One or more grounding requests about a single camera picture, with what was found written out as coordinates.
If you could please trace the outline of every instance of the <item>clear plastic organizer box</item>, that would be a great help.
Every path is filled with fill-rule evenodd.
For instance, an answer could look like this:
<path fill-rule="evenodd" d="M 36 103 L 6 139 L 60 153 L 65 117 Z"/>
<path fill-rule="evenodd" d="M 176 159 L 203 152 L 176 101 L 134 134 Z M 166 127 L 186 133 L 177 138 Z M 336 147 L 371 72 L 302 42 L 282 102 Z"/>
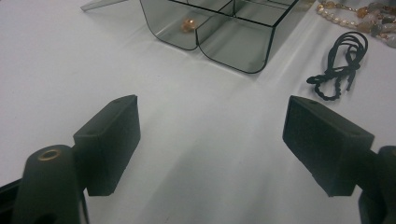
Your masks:
<path fill-rule="evenodd" d="M 90 10 L 126 0 L 93 0 Z M 140 0 L 161 41 L 246 73 L 260 72 L 315 0 Z"/>

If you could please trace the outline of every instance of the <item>white table surface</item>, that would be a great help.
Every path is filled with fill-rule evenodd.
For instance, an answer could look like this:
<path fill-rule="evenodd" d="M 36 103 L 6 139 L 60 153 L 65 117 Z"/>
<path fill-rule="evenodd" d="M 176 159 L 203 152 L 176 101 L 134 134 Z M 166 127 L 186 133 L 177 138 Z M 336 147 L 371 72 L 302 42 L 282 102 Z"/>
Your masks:
<path fill-rule="evenodd" d="M 86 3 L 0 1 L 0 186 L 21 178 L 30 154 L 73 146 L 108 102 L 136 94 L 141 141 L 116 192 L 87 198 L 92 224 L 360 223 L 361 190 L 328 198 L 283 143 L 286 109 L 291 95 L 317 100 L 374 134 L 373 151 L 396 145 L 396 49 L 368 36 L 351 91 L 324 102 L 305 81 L 347 29 L 315 6 L 246 75 L 157 40 L 137 0 L 84 13 Z"/>

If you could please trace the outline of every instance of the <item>black cord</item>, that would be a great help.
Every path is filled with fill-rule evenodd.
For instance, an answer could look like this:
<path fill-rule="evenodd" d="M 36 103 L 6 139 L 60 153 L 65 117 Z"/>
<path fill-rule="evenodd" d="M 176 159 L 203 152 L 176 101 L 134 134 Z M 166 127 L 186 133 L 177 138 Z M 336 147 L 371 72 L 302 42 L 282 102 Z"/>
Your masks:
<path fill-rule="evenodd" d="M 359 39 L 354 36 L 359 35 L 364 40 L 364 46 L 359 41 Z M 346 62 L 347 66 L 336 67 L 334 66 L 335 56 L 337 55 L 338 48 L 340 46 L 348 46 L 346 51 Z M 324 72 L 324 75 L 318 75 L 315 77 L 310 77 L 306 80 L 309 84 L 315 84 L 315 92 L 325 101 L 334 101 L 340 98 L 341 95 L 341 80 L 344 77 L 347 77 L 348 85 L 346 90 L 350 90 L 350 86 L 352 85 L 353 79 L 355 78 L 356 71 L 361 67 L 359 63 L 363 59 L 364 55 L 367 52 L 367 38 L 359 32 L 347 32 L 338 37 L 335 41 L 334 46 L 329 51 L 329 56 L 327 59 L 327 70 Z M 327 82 L 333 78 L 335 80 L 335 95 L 334 96 L 326 96 L 323 92 L 320 91 L 319 87 L 321 83 Z"/>

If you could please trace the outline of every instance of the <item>clamp jaw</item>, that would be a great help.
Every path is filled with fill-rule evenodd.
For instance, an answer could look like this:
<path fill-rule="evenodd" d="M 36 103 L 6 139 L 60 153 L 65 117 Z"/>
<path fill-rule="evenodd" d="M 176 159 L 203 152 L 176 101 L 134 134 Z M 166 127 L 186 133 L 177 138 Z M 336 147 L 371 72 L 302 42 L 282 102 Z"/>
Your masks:
<path fill-rule="evenodd" d="M 0 188 L 0 223 L 89 223 L 83 190 L 113 193 L 140 140 L 137 97 L 110 102 L 74 140 L 33 153 L 22 179 Z"/>
<path fill-rule="evenodd" d="M 291 96 L 283 140 L 329 197 L 358 185 L 361 223 L 396 223 L 396 147 L 370 150 L 374 136 L 318 102 Z"/>

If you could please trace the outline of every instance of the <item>jewelry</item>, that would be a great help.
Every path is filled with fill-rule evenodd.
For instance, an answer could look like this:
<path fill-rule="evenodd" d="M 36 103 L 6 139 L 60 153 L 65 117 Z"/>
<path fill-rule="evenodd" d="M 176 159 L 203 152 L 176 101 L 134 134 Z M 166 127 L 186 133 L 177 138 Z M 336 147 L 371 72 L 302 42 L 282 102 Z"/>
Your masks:
<path fill-rule="evenodd" d="M 181 24 L 180 28 L 184 33 L 192 32 L 196 28 L 195 21 L 192 19 L 186 19 L 183 21 L 183 24 Z"/>
<path fill-rule="evenodd" d="M 348 21 L 334 16 L 327 9 L 341 8 L 348 11 L 356 12 L 357 17 L 361 19 L 360 23 Z M 386 7 L 380 3 L 371 3 L 368 7 L 359 9 L 346 7 L 332 1 L 322 1 L 317 6 L 317 13 L 328 21 L 332 21 L 340 26 L 357 30 L 362 33 L 371 34 L 373 37 L 379 37 L 391 47 L 396 48 L 396 36 L 387 35 L 387 33 L 396 31 L 396 7 Z"/>
<path fill-rule="evenodd" d="M 355 36 L 360 36 L 364 40 L 364 46 Z M 346 62 L 347 66 L 336 67 L 334 66 L 335 56 L 337 55 L 338 48 L 341 46 L 347 46 L 346 50 Z M 327 70 L 324 75 L 318 75 L 315 77 L 310 77 L 306 80 L 309 84 L 315 85 L 315 92 L 325 101 L 334 101 L 340 98 L 341 95 L 341 81 L 343 78 L 347 77 L 348 85 L 346 90 L 349 91 L 352 85 L 353 79 L 356 76 L 356 71 L 361 67 L 359 63 L 363 59 L 367 52 L 367 38 L 359 32 L 347 32 L 338 37 L 335 41 L 334 46 L 330 49 L 327 58 Z M 320 84 L 327 82 L 335 78 L 334 87 L 335 95 L 326 96 L 322 91 L 320 91 Z"/>

